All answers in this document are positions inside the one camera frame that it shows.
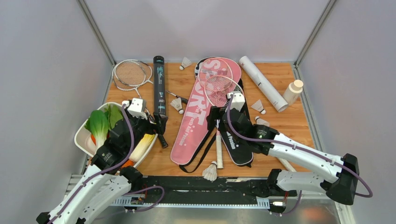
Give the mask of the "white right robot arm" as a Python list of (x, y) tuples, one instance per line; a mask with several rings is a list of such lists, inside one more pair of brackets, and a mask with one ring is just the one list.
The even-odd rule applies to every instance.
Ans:
[(252, 124), (244, 113), (236, 109), (226, 112), (225, 107), (212, 106), (206, 120), (211, 125), (216, 119), (220, 120), (220, 128), (226, 131), (226, 137), (231, 137), (236, 146), (250, 153), (285, 159), (308, 169), (308, 172), (295, 174), (273, 169), (266, 183), (270, 194), (279, 195), (283, 191), (300, 189), (324, 193), (333, 201), (353, 205), (360, 180), (356, 156), (337, 156), (318, 151), (274, 128)]

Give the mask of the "white shuttlecock tube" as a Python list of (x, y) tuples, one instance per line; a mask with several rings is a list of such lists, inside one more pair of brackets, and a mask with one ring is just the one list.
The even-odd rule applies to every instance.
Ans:
[(289, 106), (271, 82), (247, 56), (241, 57), (239, 64), (278, 112), (284, 111)]

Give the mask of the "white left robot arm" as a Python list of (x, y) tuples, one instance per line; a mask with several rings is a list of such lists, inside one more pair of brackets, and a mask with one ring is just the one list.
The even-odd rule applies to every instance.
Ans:
[(155, 133), (156, 123), (144, 112), (121, 110), (123, 117), (98, 144), (83, 177), (53, 210), (36, 218), (39, 224), (90, 224), (118, 197), (138, 193), (143, 175), (134, 166), (122, 168), (146, 134)]

